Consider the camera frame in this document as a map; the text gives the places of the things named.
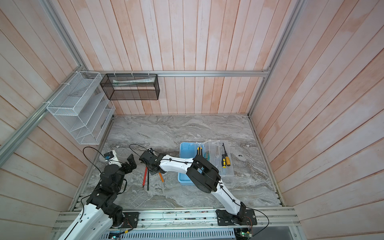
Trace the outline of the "red handled hex key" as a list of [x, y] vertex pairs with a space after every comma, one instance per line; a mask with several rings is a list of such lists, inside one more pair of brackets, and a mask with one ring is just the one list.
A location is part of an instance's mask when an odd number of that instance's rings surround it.
[[148, 167], [145, 168], [145, 173], [144, 173], [144, 177], [143, 177], [142, 188], [145, 187], [146, 180], [147, 180], [147, 174], [148, 174]]

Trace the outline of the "orange handled hex key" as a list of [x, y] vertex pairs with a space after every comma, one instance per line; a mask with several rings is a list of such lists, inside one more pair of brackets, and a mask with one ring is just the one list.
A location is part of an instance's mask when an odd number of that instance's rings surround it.
[[164, 184], [165, 181], [164, 181], [163, 175], [162, 175], [161, 173], [159, 173], [159, 176], [160, 176], [160, 178], [161, 178], [162, 183]]

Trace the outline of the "blue translucent plastic toolbox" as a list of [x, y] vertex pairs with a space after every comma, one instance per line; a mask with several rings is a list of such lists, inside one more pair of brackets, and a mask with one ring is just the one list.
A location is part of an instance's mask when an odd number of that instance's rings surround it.
[[208, 140], [203, 143], [183, 142], [180, 144], [180, 158], [193, 158], [197, 155], [198, 150], [207, 161], [219, 170], [219, 175], [226, 184], [234, 180], [234, 165], [231, 160], [231, 152], [227, 141]]

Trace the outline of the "short yellow black screwdriver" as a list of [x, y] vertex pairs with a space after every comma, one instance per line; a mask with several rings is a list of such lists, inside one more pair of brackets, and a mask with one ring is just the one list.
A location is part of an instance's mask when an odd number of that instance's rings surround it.
[[227, 156], [226, 156], [226, 154], [222, 154], [222, 167], [223, 168], [227, 167]]

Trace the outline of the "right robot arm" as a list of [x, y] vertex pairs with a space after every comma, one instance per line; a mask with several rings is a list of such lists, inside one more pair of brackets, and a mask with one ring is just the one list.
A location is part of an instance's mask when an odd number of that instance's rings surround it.
[[167, 172], [187, 175], [199, 190], [217, 198], [230, 216], [239, 221], [244, 219], [246, 205], [230, 193], [219, 170], [203, 156], [181, 159], [166, 154], [155, 155], [148, 149], [142, 153], [140, 161], [146, 164], [151, 175]]

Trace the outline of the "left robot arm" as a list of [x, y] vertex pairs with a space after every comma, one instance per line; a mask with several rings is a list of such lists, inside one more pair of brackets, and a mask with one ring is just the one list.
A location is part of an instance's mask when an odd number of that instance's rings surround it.
[[61, 240], [97, 240], [110, 228], [128, 227], [131, 231], [138, 225], [139, 213], [125, 215], [123, 208], [114, 203], [117, 196], [126, 190], [125, 175], [136, 169], [134, 155], [130, 155], [125, 163], [114, 160], [110, 153], [104, 171], [100, 174], [100, 182], [95, 187], [82, 212], [60, 236]]

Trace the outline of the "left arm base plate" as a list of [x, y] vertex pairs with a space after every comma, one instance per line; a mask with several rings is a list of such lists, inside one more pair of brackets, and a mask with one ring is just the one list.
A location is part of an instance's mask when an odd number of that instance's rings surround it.
[[139, 212], [119, 212], [112, 217], [112, 228], [128, 228], [134, 229], [138, 225]]

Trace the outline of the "black mesh wall basket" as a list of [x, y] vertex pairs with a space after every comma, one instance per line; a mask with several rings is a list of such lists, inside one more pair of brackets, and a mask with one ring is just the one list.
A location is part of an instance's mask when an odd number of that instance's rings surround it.
[[160, 87], [156, 74], [105, 74], [101, 87], [109, 100], [158, 100]]

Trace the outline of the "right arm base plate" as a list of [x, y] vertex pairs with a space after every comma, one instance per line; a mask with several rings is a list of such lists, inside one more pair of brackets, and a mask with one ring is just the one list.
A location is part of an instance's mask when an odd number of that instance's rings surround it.
[[254, 210], [246, 209], [243, 216], [229, 214], [226, 210], [216, 210], [219, 226], [256, 226], [258, 224]]

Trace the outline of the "horizontal aluminium wall rail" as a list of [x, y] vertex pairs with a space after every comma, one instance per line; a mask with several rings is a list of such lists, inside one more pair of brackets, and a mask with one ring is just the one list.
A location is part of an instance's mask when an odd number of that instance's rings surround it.
[[268, 70], [219, 70], [219, 71], [99, 71], [103, 74], [155, 74], [158, 77], [266, 77]]

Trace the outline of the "left aluminium wall rail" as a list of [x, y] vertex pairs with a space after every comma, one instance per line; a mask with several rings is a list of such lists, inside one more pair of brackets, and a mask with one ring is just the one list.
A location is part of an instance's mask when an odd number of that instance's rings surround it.
[[84, 66], [79, 66], [73, 70], [63, 83], [60, 83], [56, 90], [54, 90], [50, 96], [44, 100], [40, 106], [22, 123], [22, 125], [15, 130], [11, 136], [6, 139], [5, 143], [1, 146], [1, 167], [9, 160], [12, 154], [20, 147], [20, 145], [27, 139], [32, 131], [39, 125], [39, 123], [48, 114], [47, 107], [53, 101], [53, 99], [69, 84], [71, 79], [82, 71], [87, 71]]

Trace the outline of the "aluminium front rail frame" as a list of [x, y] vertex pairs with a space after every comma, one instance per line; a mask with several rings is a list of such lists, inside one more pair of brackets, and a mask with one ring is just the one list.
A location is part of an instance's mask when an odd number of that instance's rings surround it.
[[[219, 226], [216, 210], [224, 209], [155, 209], [126, 210], [139, 212], [138, 225], [128, 228], [107, 230], [99, 239], [107, 239], [112, 234], [118, 239], [213, 239], [229, 237], [249, 237], [261, 239], [280, 228], [287, 228], [294, 240], [304, 240], [306, 236], [295, 210], [292, 207], [253, 208], [258, 224], [256, 226]], [[61, 213], [54, 224], [54, 239], [59, 239], [81, 212]]]

